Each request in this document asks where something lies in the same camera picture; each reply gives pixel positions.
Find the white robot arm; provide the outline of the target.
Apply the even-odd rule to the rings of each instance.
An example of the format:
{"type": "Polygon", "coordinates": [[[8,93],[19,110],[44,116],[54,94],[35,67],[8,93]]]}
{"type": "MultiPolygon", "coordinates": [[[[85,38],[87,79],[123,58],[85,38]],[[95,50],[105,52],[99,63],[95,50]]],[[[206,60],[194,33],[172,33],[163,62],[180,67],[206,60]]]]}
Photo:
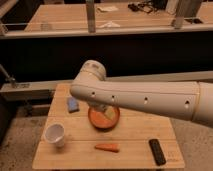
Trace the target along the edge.
{"type": "Polygon", "coordinates": [[[70,94],[99,110],[115,106],[213,128],[212,83],[111,82],[103,64],[87,60],[71,83],[70,94]]]}

